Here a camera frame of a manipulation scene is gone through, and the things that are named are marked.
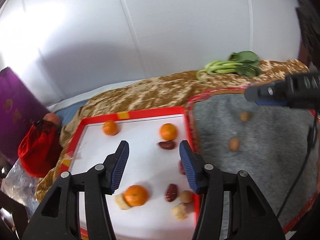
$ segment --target yellow tape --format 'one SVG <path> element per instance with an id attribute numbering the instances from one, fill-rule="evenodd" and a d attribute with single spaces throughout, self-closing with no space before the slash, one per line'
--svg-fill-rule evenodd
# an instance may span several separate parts
<path id="1" fill-rule="evenodd" d="M 128 112 L 120 112 L 120 113 L 117 113 L 117 116 L 120 120 L 122 119 L 129 119 L 130 118 L 130 115 Z"/>
<path id="2" fill-rule="evenodd" d="M 63 160 L 62 164 L 70 167 L 71 160 Z"/>

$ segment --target red cloth bag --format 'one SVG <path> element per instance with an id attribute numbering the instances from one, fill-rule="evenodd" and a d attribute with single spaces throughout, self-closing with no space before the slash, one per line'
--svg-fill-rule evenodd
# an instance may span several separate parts
<path id="1" fill-rule="evenodd" d="M 61 151 L 56 126 L 52 122 L 41 120 L 33 123 L 23 138 L 18 156 L 29 175 L 43 178 L 56 166 Z"/>

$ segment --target black cable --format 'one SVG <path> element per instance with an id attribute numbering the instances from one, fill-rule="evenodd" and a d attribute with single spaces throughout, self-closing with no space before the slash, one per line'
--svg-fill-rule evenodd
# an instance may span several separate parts
<path id="1" fill-rule="evenodd" d="M 294 187 L 296 186 L 297 182 L 299 181 L 299 179 L 300 179 L 300 177 L 301 177 L 301 175 L 302 175 L 302 173 L 303 173 L 303 171 L 304 171 L 304 168 L 305 168 L 306 165 L 307 165 L 307 161 L 308 161 L 308 158 L 309 158 L 309 156 L 310 156 L 311 150 L 314 148 L 314 146 L 315 146 L 315 144 L 316 144 L 316 141 L 317 141 L 317 120 L 318 120 L 318 114 L 319 114 L 319 105 L 316 106 L 316 114 L 315 114 L 315 120 L 314 120 L 314 122 L 313 122 L 313 127 L 312 127 L 312 128 L 310 127 L 309 133 L 308 133 L 308 138 L 307 138 L 307 142 L 308 142 L 308 145 L 307 145 L 307 155 L 306 155 L 306 157 L 305 157 L 305 159 L 304 159 L 304 162 L 303 162 L 303 164 L 302 164 L 302 166 L 301 166 L 301 169 L 300 169 L 300 171 L 299 171 L 296 179 L 294 180 L 291 188 L 289 189 L 289 191 L 288 191 L 288 193 L 287 193 L 287 195 L 286 195 L 286 197 L 285 197 L 285 199 L 284 199 L 284 201 L 283 201 L 283 203 L 282 203 L 282 205 L 281 205 L 281 207 L 280 207 L 280 209 L 279 209 L 279 212 L 278 212 L 278 214 L 277 214 L 277 216 L 276 216 L 277 218 L 280 217 L 280 215 L 281 215 L 281 213 L 282 213 L 282 211 L 283 211 L 283 209 L 284 209 L 284 207 L 285 207 L 285 204 L 287 203 L 287 201 L 288 201 L 288 199 L 289 199 L 289 197 L 290 197 L 290 195 L 291 195 Z"/>

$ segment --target plastic bag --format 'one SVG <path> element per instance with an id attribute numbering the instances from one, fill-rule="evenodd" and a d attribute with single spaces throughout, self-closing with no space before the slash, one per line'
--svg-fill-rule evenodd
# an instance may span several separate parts
<path id="1" fill-rule="evenodd" d="M 24 171 L 18 159 L 2 180 L 1 191 L 24 205 L 30 219 L 39 205 L 35 198 L 38 182 L 38 178 L 31 177 Z"/>

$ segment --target red tray border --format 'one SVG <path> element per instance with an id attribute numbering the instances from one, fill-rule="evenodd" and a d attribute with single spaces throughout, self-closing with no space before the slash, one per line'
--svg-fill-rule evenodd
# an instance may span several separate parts
<path id="1" fill-rule="evenodd" d="M 189 119 L 188 114 L 183 106 L 175 106 L 175 107 L 163 107 L 163 108 L 153 108 L 153 109 L 145 109 L 145 110 L 138 110 L 138 111 L 130 111 L 130 112 L 123 112 L 123 113 L 117 113 L 117 114 L 106 114 L 106 115 L 99 115 L 94 117 L 88 117 L 82 119 L 80 122 L 76 132 L 73 135 L 73 138 L 69 144 L 67 155 L 72 158 L 74 151 L 76 150 L 77 144 L 81 138 L 82 132 L 84 128 L 89 124 L 94 123 L 102 123 L 107 120 L 113 120 L 113 121 L 120 121 L 120 120 L 132 120 L 132 119 L 141 119 L 141 118 L 150 118 L 150 117 L 157 117 L 157 116 L 165 116 L 165 115 L 174 115 L 174 114 L 183 114 L 184 115 L 184 121 L 185 121 L 185 127 L 188 137 L 188 142 L 193 148 L 192 143 L 192 136 L 191 136 L 191 130 L 189 126 Z M 68 171 L 70 165 L 70 160 L 64 161 L 61 165 L 61 168 L 59 170 L 59 174 L 61 174 L 64 171 Z M 196 216 L 196 223 L 199 218 L 200 214 L 200 197 L 197 194 L 194 194 L 194 207 L 195 207 L 195 216 Z M 80 229 L 81 234 L 88 236 L 87 230 L 81 228 Z"/>

